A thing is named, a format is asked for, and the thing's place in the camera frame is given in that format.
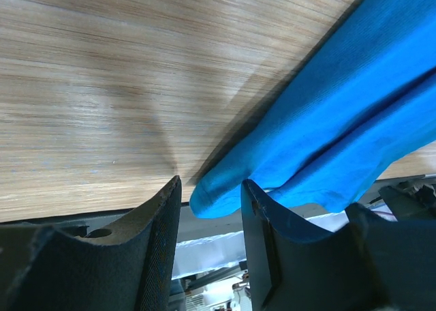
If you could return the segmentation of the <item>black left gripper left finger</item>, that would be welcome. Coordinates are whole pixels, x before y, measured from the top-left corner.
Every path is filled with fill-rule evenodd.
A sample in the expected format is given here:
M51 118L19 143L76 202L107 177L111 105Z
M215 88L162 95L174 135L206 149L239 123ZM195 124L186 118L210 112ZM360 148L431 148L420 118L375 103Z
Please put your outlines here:
M1 309L165 310L181 192L173 177L153 198L85 237L53 225L3 225Z

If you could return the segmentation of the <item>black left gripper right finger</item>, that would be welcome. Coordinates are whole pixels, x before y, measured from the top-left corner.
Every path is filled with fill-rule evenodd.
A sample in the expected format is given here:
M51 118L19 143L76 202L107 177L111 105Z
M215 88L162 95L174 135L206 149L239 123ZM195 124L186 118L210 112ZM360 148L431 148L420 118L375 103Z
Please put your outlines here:
M301 218L255 182L241 187L254 310L435 309L435 187L385 186L389 221L354 203L336 232Z

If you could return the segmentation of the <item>blue t shirt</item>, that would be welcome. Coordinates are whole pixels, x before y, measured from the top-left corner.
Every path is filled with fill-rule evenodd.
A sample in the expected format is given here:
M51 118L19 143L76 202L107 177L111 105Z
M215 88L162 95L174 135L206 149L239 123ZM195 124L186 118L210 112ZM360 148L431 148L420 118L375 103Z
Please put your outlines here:
M435 0L363 0L189 204L227 216L252 179L286 207L340 212L434 140Z

